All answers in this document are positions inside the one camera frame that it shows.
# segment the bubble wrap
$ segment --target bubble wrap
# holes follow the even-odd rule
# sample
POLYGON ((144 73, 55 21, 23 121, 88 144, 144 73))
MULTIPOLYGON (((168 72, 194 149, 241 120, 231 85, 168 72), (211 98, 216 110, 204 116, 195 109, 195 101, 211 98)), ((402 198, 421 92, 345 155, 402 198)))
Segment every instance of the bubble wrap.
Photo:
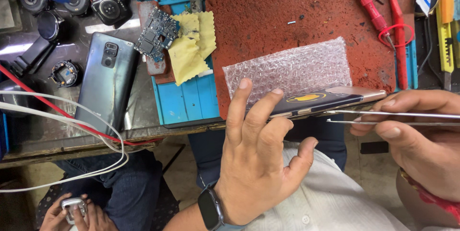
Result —
POLYGON ((327 87, 351 86, 342 37, 276 52, 222 69, 230 98, 241 79, 247 77, 252 80, 248 104, 254 104, 275 88, 283 90, 287 98, 327 87))

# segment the round smartwatch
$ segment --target round smartwatch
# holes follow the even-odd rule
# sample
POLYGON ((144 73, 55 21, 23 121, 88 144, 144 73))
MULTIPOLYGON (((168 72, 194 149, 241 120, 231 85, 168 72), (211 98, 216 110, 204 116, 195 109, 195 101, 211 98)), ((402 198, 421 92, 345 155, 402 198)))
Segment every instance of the round smartwatch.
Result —
POLYGON ((198 197, 198 207, 203 217, 204 225, 209 231, 230 231, 241 230, 247 225, 229 225, 224 223, 224 212, 222 204, 214 186, 217 181, 208 184, 198 197))

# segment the circuit board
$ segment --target circuit board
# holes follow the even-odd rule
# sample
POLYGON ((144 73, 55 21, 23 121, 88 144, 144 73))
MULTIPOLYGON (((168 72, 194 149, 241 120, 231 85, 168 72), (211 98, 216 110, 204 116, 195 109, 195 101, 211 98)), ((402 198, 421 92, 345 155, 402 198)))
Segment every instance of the circuit board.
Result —
POLYGON ((163 49, 168 50, 177 36, 177 21, 155 6, 134 49, 158 62, 163 60, 163 49))

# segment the tweezers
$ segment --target tweezers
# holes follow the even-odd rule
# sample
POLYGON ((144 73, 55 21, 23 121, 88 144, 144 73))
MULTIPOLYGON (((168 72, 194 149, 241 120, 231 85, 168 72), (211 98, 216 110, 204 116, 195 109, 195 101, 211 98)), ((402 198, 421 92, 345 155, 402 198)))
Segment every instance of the tweezers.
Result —
MULTIPOLYGON (((325 113, 357 113, 357 114, 375 114, 375 115, 397 115, 397 116, 417 116, 417 117, 431 117, 431 118, 447 118, 447 119, 460 119, 460 115, 449 114, 428 114, 428 113, 410 113, 410 112, 382 112, 382 111, 352 111, 352 110, 330 110, 325 113)), ((332 121, 327 119, 327 122, 345 123, 345 124, 377 124, 379 122, 370 121, 332 121)), ((460 126, 460 122, 403 122, 407 125, 413 126, 460 126)))

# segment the hand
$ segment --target hand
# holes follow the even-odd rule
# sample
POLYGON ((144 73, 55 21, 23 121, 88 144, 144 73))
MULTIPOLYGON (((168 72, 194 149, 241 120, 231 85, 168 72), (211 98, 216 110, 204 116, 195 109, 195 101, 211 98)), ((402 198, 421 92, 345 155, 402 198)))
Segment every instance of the hand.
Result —
POLYGON ((87 205, 88 223, 85 222, 80 209, 74 208, 75 226, 77 226, 78 231, 118 231, 115 223, 102 211, 101 207, 95 206, 91 202, 87 205))
POLYGON ((66 193, 51 205, 45 214, 40 231, 68 231, 71 228, 71 225, 65 220, 67 210, 61 208, 61 200, 70 198, 70 196, 72 193, 66 193))
POLYGON ((292 121, 275 117, 267 123, 283 92, 274 89, 245 110, 252 82, 244 78, 233 95, 227 117, 220 179, 215 191, 222 201, 224 222, 245 225, 294 193, 311 164, 318 143, 307 138, 289 166, 283 167, 283 139, 292 121))
MULTIPOLYGON (((460 115, 460 96, 439 90, 411 90, 387 97, 376 103, 372 110, 460 115)), ((414 180, 438 197, 460 202, 460 127, 411 127, 401 123, 460 122, 459 120, 369 114, 357 120, 384 121, 375 126, 352 124, 350 132, 363 136, 375 128, 376 133, 390 144, 396 163, 414 180)))

